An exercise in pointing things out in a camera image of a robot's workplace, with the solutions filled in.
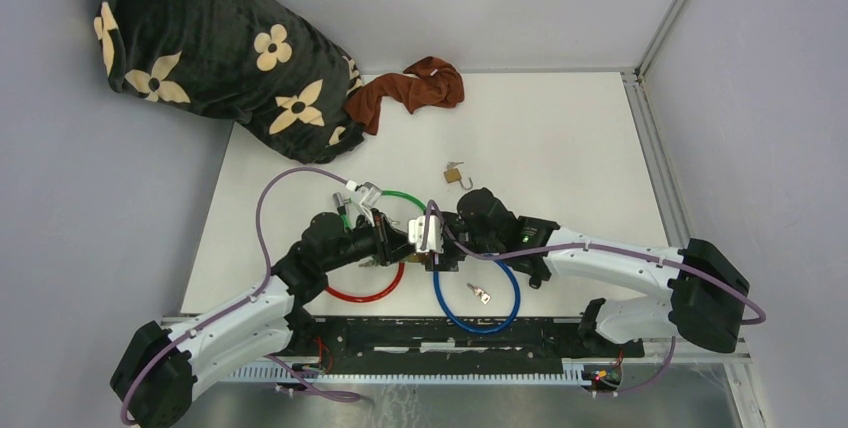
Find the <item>brown towel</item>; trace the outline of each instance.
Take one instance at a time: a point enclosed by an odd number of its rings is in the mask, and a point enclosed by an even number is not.
[[[418,78],[382,75],[347,100],[345,111],[363,123],[369,135],[376,135],[380,127],[380,100],[386,95],[403,103],[410,114],[425,105],[453,108],[465,99],[462,76],[441,58],[428,56],[403,72]]]

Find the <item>black blanket with flower pattern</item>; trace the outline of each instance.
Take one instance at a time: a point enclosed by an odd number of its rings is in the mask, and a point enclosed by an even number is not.
[[[109,86],[235,120],[272,149],[326,163],[362,142],[344,110],[353,59],[275,0],[100,0]]]

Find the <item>cream flower pattern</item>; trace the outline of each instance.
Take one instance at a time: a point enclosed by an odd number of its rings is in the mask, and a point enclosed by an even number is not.
[[[112,74],[112,65],[115,63],[115,43],[109,35],[110,31],[118,29],[118,22],[105,1],[100,6],[100,16],[94,19],[94,32],[100,40],[103,48],[103,64],[106,65],[106,75]]]
[[[259,53],[256,66],[262,71],[271,71],[277,62],[285,63],[291,59],[291,45],[286,43],[288,32],[283,25],[271,27],[271,33],[259,33],[253,41],[253,49]]]
[[[330,146],[339,144],[342,141],[342,133],[345,132],[344,126],[337,126],[335,130],[333,130],[333,136],[330,137]]]
[[[359,70],[356,69],[356,62],[353,61],[353,58],[348,58],[346,56],[343,56],[342,58],[347,61],[348,79],[351,81],[356,79],[356,82],[347,90],[346,94],[349,95],[353,90],[362,86],[362,77],[359,76]]]
[[[180,55],[163,56],[153,63],[153,69],[150,74],[141,70],[131,70],[126,75],[127,81],[139,93],[147,95],[147,101],[173,101],[175,103],[189,103],[188,95],[182,87],[173,81],[166,81],[165,78],[171,74],[171,70],[180,62]]]
[[[321,111],[312,106],[313,103],[318,101],[323,85],[324,80],[318,80],[310,83],[298,96],[290,98],[278,96],[277,106],[282,108],[283,112],[271,123],[268,133],[271,135],[277,134],[297,120],[300,120],[301,123],[324,126],[324,117],[321,115]]]

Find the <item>wire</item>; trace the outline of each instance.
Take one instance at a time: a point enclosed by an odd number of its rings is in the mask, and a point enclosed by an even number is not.
[[[637,391],[642,391],[645,388],[653,386],[658,381],[660,381],[660,378],[665,376],[665,374],[668,372],[668,369],[671,366],[671,359],[674,358],[674,350],[675,350],[676,347],[677,347],[677,338],[672,337],[671,338],[671,345],[668,347],[668,354],[665,356],[665,359],[663,360],[662,365],[660,365],[660,369],[657,370],[657,372],[654,373],[653,376],[651,376],[650,378],[645,380],[643,383],[640,383],[640,384],[633,386],[631,388],[625,388],[623,390],[618,389],[614,393],[604,393],[604,392],[600,392],[600,391],[593,391],[592,394],[593,395],[599,395],[599,396],[615,397],[615,396],[623,395],[625,393],[636,393]],[[624,374],[622,372],[622,377],[621,377],[622,383],[624,383],[624,376],[623,375]]]
[[[427,205],[425,205],[423,201],[421,201],[418,198],[410,195],[409,193],[404,193],[402,191],[386,190],[386,191],[383,192],[383,196],[389,196],[389,197],[404,199],[406,201],[412,202],[418,208],[421,208],[421,211],[427,211]]]
[[[327,170],[322,170],[321,168],[314,168],[314,167],[311,167],[311,166],[301,166],[301,167],[297,167],[297,168],[292,168],[290,170],[286,170],[286,171],[280,173],[279,175],[275,176],[270,182],[268,182],[268,185],[266,185],[265,189],[262,190],[262,194],[259,195],[259,201],[256,203],[256,235],[259,238],[259,248],[262,250],[262,256],[265,258],[265,277],[263,278],[262,283],[260,283],[259,286],[256,288],[256,290],[254,290],[253,293],[251,293],[249,296],[247,296],[244,299],[239,300],[238,302],[236,302],[236,303],[230,305],[229,307],[221,310],[219,313],[216,313],[216,314],[210,316],[206,320],[197,324],[197,326],[193,327],[192,330],[186,331],[182,335],[175,338],[173,341],[168,343],[168,345],[165,346],[165,348],[163,348],[161,351],[159,351],[159,353],[156,353],[153,356],[153,358],[151,358],[150,361],[147,362],[146,365],[144,365],[144,368],[141,369],[141,371],[135,377],[135,380],[133,380],[133,382],[130,384],[130,387],[127,390],[127,393],[124,395],[124,401],[121,403],[121,422],[124,425],[133,426],[133,425],[136,424],[136,421],[129,417],[130,402],[132,401],[133,396],[135,396],[136,391],[138,391],[138,387],[139,387],[139,385],[141,385],[141,382],[144,381],[144,379],[147,377],[147,375],[150,373],[150,371],[153,370],[153,367],[156,366],[157,363],[162,361],[162,359],[165,358],[165,356],[167,356],[168,353],[171,352],[171,350],[173,350],[174,348],[179,346],[180,343],[189,339],[191,331],[196,331],[198,333],[203,331],[204,328],[211,325],[212,323],[214,323],[214,322],[220,320],[221,318],[229,315],[230,313],[241,308],[242,306],[246,305],[247,303],[250,303],[250,299],[252,297],[255,297],[255,296],[261,294],[262,291],[264,291],[265,288],[268,287],[268,284],[271,282],[271,268],[273,267],[273,264],[271,263],[271,255],[270,255],[270,253],[268,253],[268,246],[265,243],[265,237],[262,235],[262,223],[261,223],[262,205],[265,203],[265,197],[268,196],[268,192],[271,191],[271,188],[273,188],[274,185],[277,184],[277,182],[279,182],[280,180],[282,180],[286,176],[291,175],[292,173],[300,173],[300,172],[318,173],[319,175],[324,175],[328,178],[331,178],[335,181],[338,181],[339,183],[341,183],[343,185],[348,182],[348,180],[345,180],[344,178],[342,178],[342,177],[340,177],[340,176],[338,176],[334,173],[330,173]]]
[[[424,211],[424,210],[427,209],[427,206],[424,205],[424,202],[422,202],[418,198],[410,195],[409,193],[404,193],[402,191],[386,190],[386,191],[383,192],[383,196],[401,198],[401,199],[410,201],[410,202],[414,203],[416,206],[418,206],[419,208],[421,208],[421,211]],[[346,215],[342,216],[342,221],[345,224],[345,228],[350,229],[350,220],[348,219],[348,217]],[[403,262],[398,263],[398,271],[397,271],[397,275],[395,275],[394,280],[392,280],[392,282],[389,284],[389,286],[387,286],[383,291],[376,293],[376,294],[373,294],[373,295],[369,295],[369,296],[349,295],[347,293],[342,293],[341,291],[336,290],[335,288],[333,288],[331,286],[328,286],[326,291],[330,295],[332,295],[332,296],[334,296],[334,297],[336,297],[340,300],[347,301],[349,303],[373,303],[377,300],[381,300],[381,299],[389,296],[389,294],[391,292],[395,291],[395,288],[397,288],[398,285],[400,284],[400,280],[403,279],[404,269],[405,269],[404,263]]]
[[[621,363],[624,361],[624,347],[621,347],[618,350],[618,358],[615,359],[615,363],[612,364],[612,369],[616,369],[621,366]]]
[[[618,390],[618,386],[619,386],[619,385],[613,385],[612,383],[610,383],[609,381],[607,381],[607,380],[605,380],[605,379],[603,379],[603,378],[598,378],[598,379],[597,379],[597,381],[598,381],[599,383],[603,383],[603,384],[605,384],[605,385],[609,386],[610,388],[612,388],[612,389],[614,389],[614,390]]]
[[[265,358],[268,359],[268,360],[271,360],[274,363],[283,367],[283,369],[286,370],[288,372],[288,374],[292,376],[292,378],[299,381],[300,384],[303,385],[306,388],[305,391],[295,391],[293,393],[301,393],[301,394],[305,394],[305,395],[320,396],[321,398],[326,398],[330,401],[337,401],[339,403],[356,403],[357,401],[362,399],[362,395],[360,395],[359,393],[353,393],[351,391],[324,391],[324,390],[319,390],[318,388],[315,388],[315,385],[306,381],[306,379],[303,377],[303,375],[301,375],[300,373],[295,371],[289,365],[285,364],[283,362],[283,360],[277,358],[274,355],[268,355]]]
[[[414,203],[418,208],[421,209],[421,211],[425,213],[427,212],[427,205],[425,205],[423,201],[408,193],[404,193],[402,191],[384,191],[383,195],[402,198],[411,203]],[[470,325],[468,323],[463,322],[462,320],[457,318],[456,315],[453,314],[450,308],[448,308],[448,304],[445,302],[445,298],[442,295],[442,285],[441,281],[439,280],[439,272],[433,271],[433,287],[436,290],[436,299],[439,301],[439,306],[442,307],[442,311],[445,312],[445,316],[447,316],[456,326],[462,328],[463,330],[469,333],[474,333],[478,335],[490,335],[493,333],[501,332],[505,330],[515,320],[516,316],[518,316],[518,310],[521,307],[521,288],[518,286],[518,280],[515,279],[515,275],[512,274],[512,271],[509,269],[508,266],[506,266],[506,264],[501,262],[496,263],[498,264],[498,266],[501,267],[504,273],[506,273],[506,276],[509,277],[510,283],[512,283],[512,288],[515,291],[515,303],[513,304],[512,312],[509,314],[506,320],[504,320],[503,323],[488,328],[481,328],[479,326]]]
[[[318,341],[318,350],[319,350],[318,352],[320,353],[318,355],[318,360],[319,360],[318,363],[322,367],[324,366],[324,352],[326,351],[327,357],[330,359],[330,362],[327,364],[327,368],[324,370],[324,373],[329,374],[330,370],[333,369],[333,361],[334,361],[333,352],[330,351],[330,347],[328,347],[327,345],[324,344],[324,341],[321,340],[320,336],[317,338],[317,341]]]
[[[515,275],[512,274],[512,270],[506,266],[505,263],[501,261],[496,261],[498,266],[506,273],[506,276],[509,278],[510,283],[512,283],[512,289],[515,291],[515,304],[512,306],[512,313],[504,320],[503,323],[497,326],[492,326],[488,328],[483,328],[480,326],[470,325],[460,320],[453,314],[453,312],[448,308],[448,304],[445,303],[445,298],[442,296],[442,286],[439,282],[439,272],[433,272],[433,287],[436,288],[436,299],[439,300],[439,306],[442,307],[442,311],[445,312],[445,316],[447,316],[456,326],[462,328],[463,330],[474,333],[476,335],[491,335],[494,333],[499,333],[505,330],[510,323],[515,320],[515,317],[518,315],[518,309],[521,306],[521,288],[518,286],[518,280],[515,279]]]
[[[703,271],[698,270],[696,268],[693,268],[689,265],[685,265],[683,263],[678,263],[676,261],[661,259],[660,257],[658,257],[656,255],[648,255],[648,254],[644,254],[644,253],[639,253],[637,251],[627,250],[627,249],[624,249],[624,248],[617,248],[617,247],[614,247],[614,246],[601,245],[601,244],[591,243],[591,242],[588,243],[588,244],[587,243],[563,243],[561,245],[549,245],[549,246],[542,246],[542,247],[539,247],[539,248],[530,248],[530,249],[526,249],[526,250],[513,251],[513,252],[510,252],[510,253],[501,253],[499,255],[482,255],[480,253],[475,253],[475,252],[471,251],[470,249],[468,249],[465,245],[460,243],[459,240],[456,239],[454,234],[447,227],[447,225],[444,224],[444,217],[442,216],[442,212],[441,212],[441,210],[439,210],[439,206],[433,200],[430,200],[427,203],[427,208],[425,210],[424,236],[423,236],[423,240],[422,240],[422,243],[421,243],[422,249],[424,249],[424,247],[427,246],[427,236],[429,234],[430,215],[432,213],[435,213],[436,216],[440,220],[442,220],[442,222],[443,222],[442,228],[445,230],[445,234],[448,235],[448,238],[450,238],[451,241],[453,241],[454,244],[460,250],[462,250],[465,254],[467,254],[468,256],[470,256],[472,258],[476,258],[478,260],[487,260],[487,261],[508,260],[508,259],[511,259],[511,258],[518,258],[520,256],[538,255],[538,254],[543,254],[543,253],[549,253],[551,251],[573,250],[573,249],[576,249],[576,248],[581,248],[581,249],[585,249],[585,250],[594,249],[594,250],[599,250],[599,251],[606,251],[608,253],[615,253],[615,254],[618,254],[618,255],[629,256],[631,258],[637,258],[637,259],[640,259],[640,260],[645,260],[649,263],[658,263],[658,264],[662,263],[664,266],[670,266],[672,268],[677,268],[678,270],[680,270],[684,273],[687,273],[689,275],[701,278],[702,280],[722,289],[727,294],[729,294],[733,298],[736,298],[736,300],[743,303],[748,308],[751,308],[757,314],[756,318],[752,318],[752,319],[749,319],[749,320],[742,320],[741,324],[743,324],[743,325],[759,325],[759,324],[765,323],[765,321],[766,321],[765,310],[760,308],[759,305],[757,305],[756,303],[751,301],[747,296],[743,295],[742,293],[740,293],[738,290],[736,290],[732,286],[728,285],[727,283],[719,280],[718,278],[716,278],[716,277],[714,277],[714,276],[712,276],[708,273],[704,273]]]
[[[341,291],[338,291],[335,288],[330,287],[330,286],[327,287],[326,291],[330,295],[332,295],[332,296],[334,296],[334,297],[336,297],[340,300],[347,301],[349,303],[372,303],[372,302],[375,302],[377,300],[382,300],[383,298],[389,296],[389,294],[391,292],[395,291],[395,288],[398,287],[398,285],[400,284],[400,280],[403,278],[403,272],[404,272],[404,263],[401,261],[400,263],[398,263],[398,272],[397,272],[397,275],[395,275],[395,279],[392,280],[392,282],[389,284],[389,286],[387,286],[383,291],[381,291],[379,293],[375,293],[373,295],[368,295],[368,296],[349,295],[347,293],[342,293]]]

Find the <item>red wire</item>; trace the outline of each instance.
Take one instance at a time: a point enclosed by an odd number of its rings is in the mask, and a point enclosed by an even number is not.
[[[612,368],[616,369],[621,366],[621,362],[624,361],[624,348],[621,348],[618,351],[618,358],[615,359],[615,363],[613,363]]]
[[[403,278],[403,262],[398,263],[398,273],[395,275],[395,279],[392,280],[391,284],[386,287],[385,290],[370,296],[356,296],[356,295],[348,295],[347,293],[342,293],[341,291],[334,290],[333,288],[327,287],[327,293],[335,296],[336,298],[344,301],[348,301],[350,303],[371,303],[377,300],[381,300],[387,296],[389,293],[395,291],[397,285],[400,284],[401,278]]]
[[[330,351],[330,348],[324,344],[324,341],[321,340],[321,337],[315,338],[315,342],[318,343],[318,365],[324,366],[324,352],[327,352],[327,355],[330,357],[330,364],[327,365],[327,368],[324,369],[324,374],[328,374],[330,370],[333,369],[333,352]]]

